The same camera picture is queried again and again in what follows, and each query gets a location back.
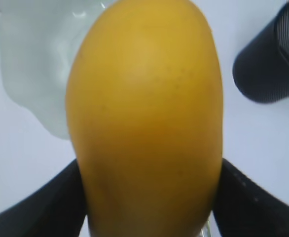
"yellow mango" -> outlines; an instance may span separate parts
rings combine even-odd
[[[93,25],[66,109],[95,237],[193,237],[221,170],[212,32],[189,0],[119,0]]]

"mango skin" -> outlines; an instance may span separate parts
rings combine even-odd
[[[66,94],[95,237],[194,237],[212,209],[223,95],[188,0],[120,0],[91,28]]]

